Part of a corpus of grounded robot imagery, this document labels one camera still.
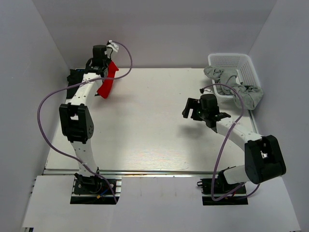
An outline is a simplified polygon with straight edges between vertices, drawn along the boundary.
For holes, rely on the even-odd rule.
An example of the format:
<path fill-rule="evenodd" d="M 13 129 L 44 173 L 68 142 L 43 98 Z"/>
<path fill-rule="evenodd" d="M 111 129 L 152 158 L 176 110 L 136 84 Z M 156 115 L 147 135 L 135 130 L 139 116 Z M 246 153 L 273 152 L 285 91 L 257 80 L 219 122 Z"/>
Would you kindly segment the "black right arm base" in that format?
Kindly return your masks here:
<path fill-rule="evenodd" d="M 202 203 L 204 206 L 248 205 L 248 200 L 245 197 L 247 191 L 244 185 L 223 199 L 214 201 L 211 198 L 211 181 L 212 178 L 210 177 L 202 178 L 197 182 L 197 186 L 201 188 Z M 230 185 L 223 179 L 223 174 L 219 174 L 214 181 L 214 197 L 219 198 L 237 186 L 239 186 L 239 183 Z"/>

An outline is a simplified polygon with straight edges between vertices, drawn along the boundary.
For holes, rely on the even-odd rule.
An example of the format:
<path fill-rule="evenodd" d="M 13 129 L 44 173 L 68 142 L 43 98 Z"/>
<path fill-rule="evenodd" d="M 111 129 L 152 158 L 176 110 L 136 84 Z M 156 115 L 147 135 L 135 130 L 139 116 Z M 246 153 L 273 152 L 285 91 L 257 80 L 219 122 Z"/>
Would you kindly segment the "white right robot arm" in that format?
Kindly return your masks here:
<path fill-rule="evenodd" d="M 188 98 L 182 112 L 184 118 L 204 121 L 215 133 L 225 136 L 244 152 L 244 165 L 219 172 L 218 188 L 225 193 L 237 183 L 260 184 L 286 174 L 286 165 L 277 138 L 262 136 L 238 124 L 231 115 L 220 112 L 213 94 L 204 94 L 199 99 Z"/>

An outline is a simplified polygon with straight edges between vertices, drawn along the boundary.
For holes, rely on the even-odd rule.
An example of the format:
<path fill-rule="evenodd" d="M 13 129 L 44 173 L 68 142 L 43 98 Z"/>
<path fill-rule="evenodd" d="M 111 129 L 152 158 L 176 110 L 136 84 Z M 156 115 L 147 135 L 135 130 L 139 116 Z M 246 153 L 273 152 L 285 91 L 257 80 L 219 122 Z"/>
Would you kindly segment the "red t shirt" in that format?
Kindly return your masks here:
<path fill-rule="evenodd" d="M 108 66 L 108 78 L 111 78 L 111 80 L 104 80 L 101 87 L 97 90 L 97 95 L 101 96 L 104 99 L 107 99 L 113 85 L 113 79 L 115 78 L 116 72 L 119 71 L 116 64 L 111 61 L 111 63 Z"/>

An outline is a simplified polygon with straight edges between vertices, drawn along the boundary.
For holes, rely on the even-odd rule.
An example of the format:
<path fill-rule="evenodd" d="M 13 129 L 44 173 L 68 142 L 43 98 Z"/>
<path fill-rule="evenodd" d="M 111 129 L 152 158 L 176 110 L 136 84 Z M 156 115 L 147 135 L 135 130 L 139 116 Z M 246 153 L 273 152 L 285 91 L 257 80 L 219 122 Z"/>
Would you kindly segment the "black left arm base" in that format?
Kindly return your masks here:
<path fill-rule="evenodd" d="M 120 198 L 120 180 L 107 179 L 108 183 L 97 176 L 74 174 L 70 204 L 80 205 L 116 205 L 114 196 Z"/>

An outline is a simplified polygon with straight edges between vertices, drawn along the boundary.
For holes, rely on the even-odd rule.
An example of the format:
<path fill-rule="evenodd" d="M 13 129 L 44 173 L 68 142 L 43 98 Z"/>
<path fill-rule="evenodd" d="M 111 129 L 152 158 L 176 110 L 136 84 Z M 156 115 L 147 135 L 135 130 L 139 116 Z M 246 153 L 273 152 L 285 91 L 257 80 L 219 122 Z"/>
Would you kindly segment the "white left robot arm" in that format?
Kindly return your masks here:
<path fill-rule="evenodd" d="M 108 74 L 110 61 L 106 45 L 93 46 L 93 57 L 86 63 L 81 85 L 71 100 L 59 107 L 62 133 L 72 145 L 78 159 L 79 175 L 88 177 L 85 187 L 92 193 L 101 190 L 102 181 L 94 176 L 98 166 L 91 148 L 94 123 L 89 107 L 102 85 L 101 78 Z"/>

